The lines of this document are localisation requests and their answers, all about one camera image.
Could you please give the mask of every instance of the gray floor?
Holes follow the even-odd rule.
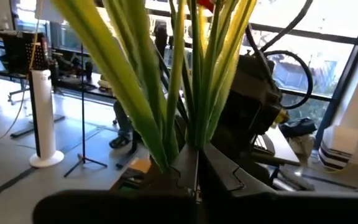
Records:
[[[21,95],[15,95],[14,103],[7,101],[9,91],[19,88],[18,84],[0,80],[0,136],[13,122],[20,106]],[[30,125],[31,105],[28,93],[17,123],[12,130],[0,140],[0,186],[30,169],[29,157],[35,153],[34,134],[28,134],[12,140],[12,132]],[[67,178],[63,178],[73,165],[78,162],[77,154],[81,152],[81,101],[55,95],[53,99],[55,114],[65,115],[63,121],[55,123],[57,148],[65,151],[64,160],[56,166],[33,171],[11,187],[0,193],[0,223],[31,223],[31,213],[36,203],[42,198],[65,189],[109,189],[119,178],[122,171],[115,168],[119,156],[130,149],[128,145],[119,151],[113,151],[108,142],[117,136],[112,127],[114,119],[112,106],[86,102],[86,135],[95,133],[86,141],[87,156],[106,163],[107,168],[96,164],[85,164],[75,169]],[[137,157],[145,157],[142,149]],[[287,166],[295,173],[314,177],[307,179],[319,191],[351,191],[341,186],[358,187],[358,166],[350,166],[342,172],[327,173],[321,169],[319,162],[311,158],[308,166]],[[337,184],[321,180],[334,181]]]

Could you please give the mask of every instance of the red object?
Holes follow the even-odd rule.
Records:
[[[198,0],[198,4],[204,6],[211,12],[214,11],[214,4],[212,2],[210,2],[209,0]]]

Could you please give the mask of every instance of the person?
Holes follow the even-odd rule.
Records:
[[[126,146],[131,141],[131,133],[133,131],[131,121],[125,114],[124,108],[117,100],[112,106],[116,114],[117,122],[119,125],[118,137],[109,142],[110,147],[119,149]]]

